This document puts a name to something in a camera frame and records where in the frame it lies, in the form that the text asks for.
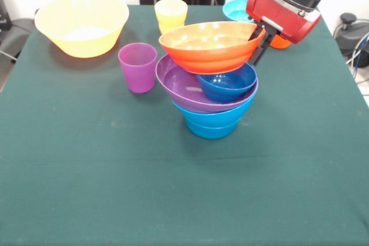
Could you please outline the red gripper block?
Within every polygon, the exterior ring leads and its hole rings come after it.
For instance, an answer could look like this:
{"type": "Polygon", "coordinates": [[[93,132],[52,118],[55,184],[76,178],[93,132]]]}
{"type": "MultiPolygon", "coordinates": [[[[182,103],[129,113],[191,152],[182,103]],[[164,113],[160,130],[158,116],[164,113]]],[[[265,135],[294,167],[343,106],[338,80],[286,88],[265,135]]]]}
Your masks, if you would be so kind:
{"type": "MultiPolygon", "coordinates": [[[[283,38],[300,43],[315,28],[321,19],[316,0],[248,0],[246,13],[256,22],[275,29],[283,38]]],[[[264,25],[257,25],[249,40],[263,37],[264,25]]],[[[267,34],[260,46],[253,52],[248,63],[257,66],[269,48],[274,33],[267,34]]]]}

